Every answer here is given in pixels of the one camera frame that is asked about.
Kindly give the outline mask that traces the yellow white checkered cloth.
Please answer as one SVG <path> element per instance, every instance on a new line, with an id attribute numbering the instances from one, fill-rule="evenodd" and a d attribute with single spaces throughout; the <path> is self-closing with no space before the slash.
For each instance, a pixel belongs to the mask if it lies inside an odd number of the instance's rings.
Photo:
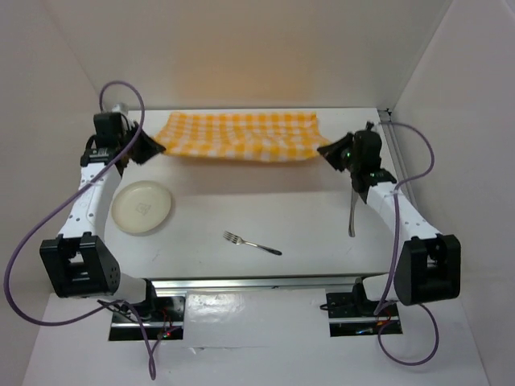
<path id="1" fill-rule="evenodd" d="M 315 113 L 171 113 L 154 136 L 168 156 L 251 162 L 305 161 L 329 141 Z"/>

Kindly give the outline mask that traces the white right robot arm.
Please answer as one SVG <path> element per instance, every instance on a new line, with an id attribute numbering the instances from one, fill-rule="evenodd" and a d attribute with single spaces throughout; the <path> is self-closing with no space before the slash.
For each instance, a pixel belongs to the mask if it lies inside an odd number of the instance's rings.
<path id="1" fill-rule="evenodd" d="M 402 182 L 381 164 L 382 140 L 373 123 L 318 148 L 335 169 L 351 177 L 351 204 L 372 208 L 393 233 L 389 272 L 368 277 L 351 296 L 360 315 L 376 314 L 393 302 L 420 305 L 457 298 L 461 287 L 461 244 L 432 226 L 402 194 Z"/>

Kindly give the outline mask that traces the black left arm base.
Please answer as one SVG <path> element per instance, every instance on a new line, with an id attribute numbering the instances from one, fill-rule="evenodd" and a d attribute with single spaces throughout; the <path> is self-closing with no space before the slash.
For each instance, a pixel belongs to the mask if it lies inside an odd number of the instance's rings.
<path id="1" fill-rule="evenodd" d="M 160 297 L 150 280 L 146 280 L 146 299 L 133 304 L 151 343 L 161 339 L 183 339 L 185 306 L 184 295 Z M 127 305 L 116 304 L 109 306 L 107 310 L 112 313 L 108 337 L 110 342 L 143 341 L 138 318 Z"/>

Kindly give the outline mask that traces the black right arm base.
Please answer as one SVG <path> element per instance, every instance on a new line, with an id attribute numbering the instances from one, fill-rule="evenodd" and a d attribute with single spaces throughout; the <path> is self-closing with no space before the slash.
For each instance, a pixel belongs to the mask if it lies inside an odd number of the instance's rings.
<path id="1" fill-rule="evenodd" d="M 366 297 L 362 281 L 358 277 L 351 289 L 326 293 L 326 301 L 319 308 L 327 313 L 330 336 L 373 336 L 380 331 L 384 335 L 401 335 L 397 306 L 387 306 L 374 314 L 379 301 Z"/>

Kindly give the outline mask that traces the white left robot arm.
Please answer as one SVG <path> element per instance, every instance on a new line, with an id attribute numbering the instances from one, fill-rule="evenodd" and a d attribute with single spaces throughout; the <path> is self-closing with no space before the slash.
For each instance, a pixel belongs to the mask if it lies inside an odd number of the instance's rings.
<path id="1" fill-rule="evenodd" d="M 43 240 L 39 254 L 60 298 L 125 300 L 142 321 L 159 311 L 151 281 L 124 274 L 104 242 L 109 208 L 129 162 L 142 165 L 164 151 L 124 104 L 93 117 L 95 133 L 80 158 L 80 194 L 54 239 Z"/>

